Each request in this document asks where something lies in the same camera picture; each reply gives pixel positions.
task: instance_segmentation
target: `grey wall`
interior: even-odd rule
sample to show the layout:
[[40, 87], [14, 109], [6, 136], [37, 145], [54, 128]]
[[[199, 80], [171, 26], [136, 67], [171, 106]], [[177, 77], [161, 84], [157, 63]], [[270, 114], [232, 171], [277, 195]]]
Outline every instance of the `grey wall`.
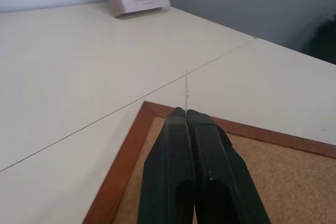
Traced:
[[299, 49], [336, 0], [171, 0], [172, 5], [227, 27]]

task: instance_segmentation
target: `cork surface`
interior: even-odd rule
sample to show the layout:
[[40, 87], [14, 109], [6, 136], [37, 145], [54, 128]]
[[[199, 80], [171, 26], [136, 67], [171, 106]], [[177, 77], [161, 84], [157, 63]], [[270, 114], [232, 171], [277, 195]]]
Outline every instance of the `cork surface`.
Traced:
[[[152, 122], [113, 224], [137, 222], [143, 163], [163, 123], [162, 118]], [[229, 138], [245, 160], [272, 224], [336, 223], [335, 159]]]

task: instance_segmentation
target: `black object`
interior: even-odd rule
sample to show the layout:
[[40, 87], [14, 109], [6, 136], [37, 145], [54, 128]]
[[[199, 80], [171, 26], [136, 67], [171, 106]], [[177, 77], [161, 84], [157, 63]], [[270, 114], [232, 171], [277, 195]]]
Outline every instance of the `black object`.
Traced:
[[336, 65], [336, 15], [317, 28], [301, 52]]
[[244, 160], [206, 114], [176, 108], [148, 155], [138, 224], [269, 224]]
[[191, 224], [195, 172], [185, 112], [164, 122], [143, 168], [138, 223]]

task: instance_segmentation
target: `table surface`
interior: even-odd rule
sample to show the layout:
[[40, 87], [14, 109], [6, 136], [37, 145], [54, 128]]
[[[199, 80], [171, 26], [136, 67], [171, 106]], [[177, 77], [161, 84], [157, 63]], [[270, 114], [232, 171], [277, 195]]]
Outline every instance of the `table surface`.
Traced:
[[0, 221], [81, 223], [143, 101], [335, 144], [336, 66], [174, 8], [0, 14]]

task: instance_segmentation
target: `corkboard frame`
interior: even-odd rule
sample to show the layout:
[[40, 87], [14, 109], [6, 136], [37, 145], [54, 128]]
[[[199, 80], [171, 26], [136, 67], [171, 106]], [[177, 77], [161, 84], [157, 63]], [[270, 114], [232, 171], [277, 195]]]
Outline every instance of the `corkboard frame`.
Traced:
[[[83, 224], [111, 224], [155, 117], [166, 118], [174, 108], [144, 102], [122, 144]], [[336, 159], [336, 146], [213, 118], [228, 134], [246, 137], [303, 152]]]

